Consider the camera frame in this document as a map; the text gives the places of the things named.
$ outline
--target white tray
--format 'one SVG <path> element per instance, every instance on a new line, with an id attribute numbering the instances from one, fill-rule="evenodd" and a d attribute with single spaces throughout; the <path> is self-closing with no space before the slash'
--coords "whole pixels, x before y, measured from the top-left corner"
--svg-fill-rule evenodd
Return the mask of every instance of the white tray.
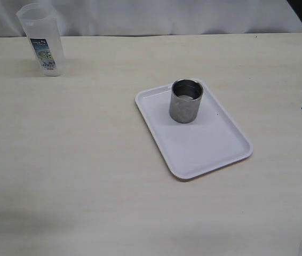
<path id="1" fill-rule="evenodd" d="M 204 93 L 197 118 L 188 124 L 177 123 L 169 115 L 171 84 L 136 96 L 136 104 L 170 171 L 180 179 L 211 172 L 253 152 L 246 136 L 202 85 Z"/>

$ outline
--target table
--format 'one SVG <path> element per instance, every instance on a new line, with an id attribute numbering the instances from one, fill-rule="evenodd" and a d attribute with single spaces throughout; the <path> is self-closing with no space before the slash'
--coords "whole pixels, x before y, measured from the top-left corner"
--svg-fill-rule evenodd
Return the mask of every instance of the table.
<path id="1" fill-rule="evenodd" d="M 302 34 L 62 38 L 42 77 L 0 38 L 0 255 L 296 256 L 302 239 Z M 171 176 L 134 103 L 205 81 L 253 155 Z"/>

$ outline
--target metal cup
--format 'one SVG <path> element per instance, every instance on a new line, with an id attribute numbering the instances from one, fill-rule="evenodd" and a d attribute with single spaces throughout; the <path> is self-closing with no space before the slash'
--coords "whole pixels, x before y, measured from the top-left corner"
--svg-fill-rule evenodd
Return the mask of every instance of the metal cup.
<path id="1" fill-rule="evenodd" d="M 195 120 L 203 94 L 202 85 L 191 79 L 174 82 L 171 90 L 170 116 L 179 123 Z"/>

